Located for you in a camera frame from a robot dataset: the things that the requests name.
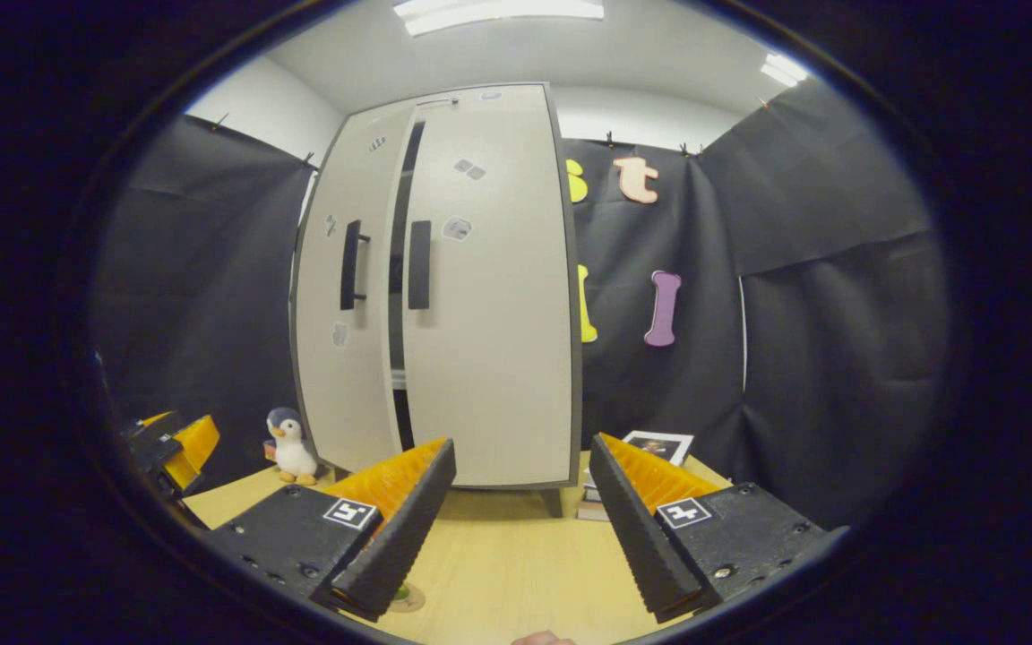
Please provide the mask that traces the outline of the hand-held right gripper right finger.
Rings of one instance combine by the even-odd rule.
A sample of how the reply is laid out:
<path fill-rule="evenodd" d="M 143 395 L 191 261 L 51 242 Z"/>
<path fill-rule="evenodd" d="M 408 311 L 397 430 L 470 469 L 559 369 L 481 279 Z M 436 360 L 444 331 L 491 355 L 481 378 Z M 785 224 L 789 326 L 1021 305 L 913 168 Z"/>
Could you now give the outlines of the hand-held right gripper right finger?
<path fill-rule="evenodd" d="M 589 472 L 644 607 L 660 624 L 724 611 L 806 575 L 848 533 L 753 482 L 718 486 L 601 434 Z"/>

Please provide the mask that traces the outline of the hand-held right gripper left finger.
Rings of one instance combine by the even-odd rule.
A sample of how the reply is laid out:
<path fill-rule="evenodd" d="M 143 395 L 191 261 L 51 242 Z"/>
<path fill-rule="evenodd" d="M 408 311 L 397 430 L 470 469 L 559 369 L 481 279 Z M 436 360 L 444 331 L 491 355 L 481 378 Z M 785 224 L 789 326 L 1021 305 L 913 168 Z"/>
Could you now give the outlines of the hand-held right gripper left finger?
<path fill-rule="evenodd" d="M 437 438 L 344 480 L 279 487 L 209 530 L 221 558 L 263 584 L 376 621 L 389 611 L 456 477 Z"/>

